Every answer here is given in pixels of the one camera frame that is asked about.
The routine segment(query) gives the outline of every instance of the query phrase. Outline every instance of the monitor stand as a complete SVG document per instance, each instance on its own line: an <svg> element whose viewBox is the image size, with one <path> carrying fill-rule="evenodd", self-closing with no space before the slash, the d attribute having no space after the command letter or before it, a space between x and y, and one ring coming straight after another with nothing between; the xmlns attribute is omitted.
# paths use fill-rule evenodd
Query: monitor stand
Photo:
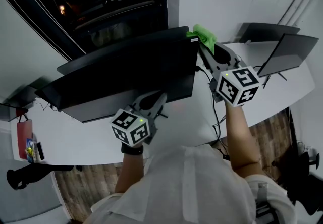
<svg viewBox="0 0 323 224"><path fill-rule="evenodd" d="M279 76L281 76L285 81L287 81L287 79L284 77L284 75L283 75L283 74L278 73L278 75L279 75ZM267 82L268 82L268 80L270 79L270 77L271 77L271 74L267 76L267 78L266 78L265 82L263 83L263 88L265 88L265 86L267 85Z"/></svg>

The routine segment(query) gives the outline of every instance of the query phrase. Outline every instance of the white shirt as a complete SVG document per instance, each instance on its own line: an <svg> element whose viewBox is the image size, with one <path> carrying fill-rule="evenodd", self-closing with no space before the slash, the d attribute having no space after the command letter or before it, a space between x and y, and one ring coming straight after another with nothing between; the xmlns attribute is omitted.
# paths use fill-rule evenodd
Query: white shirt
<svg viewBox="0 0 323 224"><path fill-rule="evenodd" d="M209 145L180 147L149 159L145 175L124 194L111 195L85 224L255 223L258 183L280 223L296 223L284 190L263 175L243 179Z"/></svg>

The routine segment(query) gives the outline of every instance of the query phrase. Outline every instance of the person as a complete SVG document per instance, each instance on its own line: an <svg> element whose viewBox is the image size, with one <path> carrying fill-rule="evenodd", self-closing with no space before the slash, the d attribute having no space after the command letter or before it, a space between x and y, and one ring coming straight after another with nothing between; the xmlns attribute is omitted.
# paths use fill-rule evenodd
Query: person
<svg viewBox="0 0 323 224"><path fill-rule="evenodd" d="M240 106L226 104L226 123L230 162L207 144L154 155L145 167L134 155L142 147L126 150L115 194L85 224L296 223L285 191L262 171ZM261 203L274 214L261 216Z"/></svg>

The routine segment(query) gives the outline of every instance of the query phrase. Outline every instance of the light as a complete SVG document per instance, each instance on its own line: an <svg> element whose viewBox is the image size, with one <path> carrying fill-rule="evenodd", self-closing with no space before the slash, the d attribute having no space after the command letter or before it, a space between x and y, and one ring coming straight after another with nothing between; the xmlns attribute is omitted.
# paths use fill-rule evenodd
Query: light
<svg viewBox="0 0 323 224"><path fill-rule="evenodd" d="M60 5L60 11L61 11L61 14L64 15L65 14L65 7L64 5Z"/></svg>

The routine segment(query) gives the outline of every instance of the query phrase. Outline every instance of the shirt sleeve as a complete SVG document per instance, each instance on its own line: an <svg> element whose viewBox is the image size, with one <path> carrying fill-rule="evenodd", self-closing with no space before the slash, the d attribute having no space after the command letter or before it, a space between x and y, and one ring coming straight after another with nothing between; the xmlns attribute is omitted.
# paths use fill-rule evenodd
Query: shirt sleeve
<svg viewBox="0 0 323 224"><path fill-rule="evenodd" d="M257 199L258 184L268 183L267 202L276 210L276 214L281 223L297 223L296 211L294 205L287 197L287 191L277 185L272 179L265 175L251 175L245 178L254 199Z"/></svg>
<svg viewBox="0 0 323 224"><path fill-rule="evenodd" d="M104 205L105 208L111 208L120 199L122 195L123 193L115 193L98 201L91 207L92 212L97 211L102 205Z"/></svg>

